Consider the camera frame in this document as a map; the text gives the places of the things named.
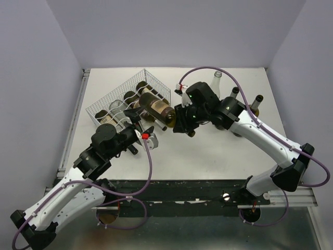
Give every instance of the wire basket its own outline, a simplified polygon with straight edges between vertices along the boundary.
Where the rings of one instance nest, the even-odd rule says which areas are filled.
[[[137,73],[135,76],[131,77],[129,80],[121,84],[119,87],[117,87],[115,90],[111,91],[106,96],[99,99],[94,104],[91,104],[89,107],[86,108],[86,111],[88,112],[89,116],[91,117],[92,121],[96,126],[100,125],[100,122],[95,118],[95,115],[100,112],[101,110],[106,110],[108,113],[104,115],[103,117],[106,117],[108,114],[111,114],[113,117],[113,120],[115,123],[113,125],[115,126],[117,132],[120,132],[124,129],[124,122],[127,121],[129,123],[130,119],[126,117],[123,113],[123,111],[119,111],[120,109],[129,109],[129,105],[125,103],[124,100],[124,94],[128,91],[135,92],[136,95],[139,95],[138,91],[136,90],[136,85],[139,82],[145,81],[147,84],[149,84],[154,90],[158,92],[158,94],[162,95],[168,102],[171,101],[171,92],[170,89],[165,86],[162,82],[160,82],[156,77],[154,77],[151,73],[149,73],[146,69],[143,69],[139,73]],[[111,103],[115,101],[121,101],[121,104],[117,105],[114,108],[109,108]]]

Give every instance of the gray wall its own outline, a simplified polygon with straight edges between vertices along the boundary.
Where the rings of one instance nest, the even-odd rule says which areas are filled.
[[[10,214],[55,177],[82,70],[44,0],[2,1],[0,23],[0,249],[9,249]]]
[[[315,147],[315,156],[333,172],[333,1],[307,0],[268,69],[287,135]],[[311,164],[305,182],[325,174]],[[333,180],[314,189],[333,246]]]
[[[305,0],[47,0],[85,68],[267,67]]]

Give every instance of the white table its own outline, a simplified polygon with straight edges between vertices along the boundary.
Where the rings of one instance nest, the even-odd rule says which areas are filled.
[[[181,98],[174,93],[176,83],[188,68],[146,68],[157,79],[171,89],[171,105],[180,103]],[[86,112],[86,107],[115,89],[142,68],[92,69],[84,93],[82,108],[69,151],[66,169],[91,143],[96,127]],[[285,135],[283,125],[274,101],[272,90],[263,68],[228,68],[241,84],[249,102],[262,94],[260,118],[279,133]],[[214,70],[199,70],[185,78],[184,84],[198,81],[210,83]],[[229,96],[235,86],[226,75],[221,78],[221,98]],[[244,138],[238,138],[229,131],[219,131],[211,123],[200,126],[194,138],[185,134],[174,134],[172,129],[163,132],[155,129],[159,147],[151,151],[155,180],[177,179],[246,179],[259,174],[275,163],[262,150]],[[123,153],[119,159],[112,159],[112,167],[101,178],[144,180],[148,175],[146,153],[137,146],[139,153],[133,156]]]

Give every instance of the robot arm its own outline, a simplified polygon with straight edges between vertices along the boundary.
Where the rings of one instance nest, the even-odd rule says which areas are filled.
[[[257,119],[259,125],[253,121],[245,105],[233,97],[227,97],[220,101],[210,87],[204,82],[197,82],[190,87],[184,87],[182,92],[182,104],[175,106],[177,115],[175,133],[187,133],[194,136],[194,130],[200,124],[211,121],[216,126],[223,126],[225,129],[242,135],[253,144],[258,146],[271,156],[276,166],[258,175],[250,176],[242,187],[243,195],[248,199],[263,193],[281,188],[293,192],[296,190],[306,168],[309,159],[293,151],[299,149],[312,155],[314,148],[310,144],[301,146],[293,142]],[[271,133],[283,141],[287,141],[292,148],[276,141],[269,136],[261,126],[264,125]]]
[[[118,158],[135,142],[142,145],[142,134],[146,136],[149,149],[158,146],[153,127],[143,132],[139,116],[126,115],[133,124],[128,124],[120,133],[111,124],[99,126],[92,136],[91,145],[80,154],[64,178],[33,206],[25,211],[16,210],[10,216],[32,249],[44,249],[53,241],[56,233],[74,218],[104,203],[106,199],[117,199],[95,187],[81,192],[93,182],[103,188],[113,189],[108,180],[97,180],[111,166],[110,159]]]

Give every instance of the basket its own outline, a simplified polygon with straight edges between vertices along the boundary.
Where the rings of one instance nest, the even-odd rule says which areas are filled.
[[[98,101],[96,101],[95,103],[91,104],[89,107],[86,108],[86,111],[88,112],[93,123],[96,126],[100,125],[99,121],[95,118],[95,115],[104,109],[108,112],[108,114],[112,114],[113,119],[116,122],[116,125],[114,124],[114,126],[117,132],[119,133],[121,130],[123,130],[124,122],[127,121],[131,123],[130,119],[128,117],[124,117],[123,112],[120,111],[114,112],[113,109],[118,109],[120,107],[123,109],[129,109],[130,107],[124,101],[123,98],[124,94],[128,91],[133,91],[137,95],[139,95],[135,87],[141,81],[147,82],[154,90],[156,90],[159,94],[161,94],[170,103],[171,101],[170,89],[166,87],[162,82],[160,82],[156,77],[154,77],[151,73],[149,73],[146,69],[143,69],[142,71],[131,77],[129,80],[121,84],[115,90],[111,91],[109,94],[102,97],[101,99],[99,99]],[[121,104],[119,104],[116,108],[112,108],[110,110],[109,108],[110,104],[115,102],[116,100],[120,100]]]

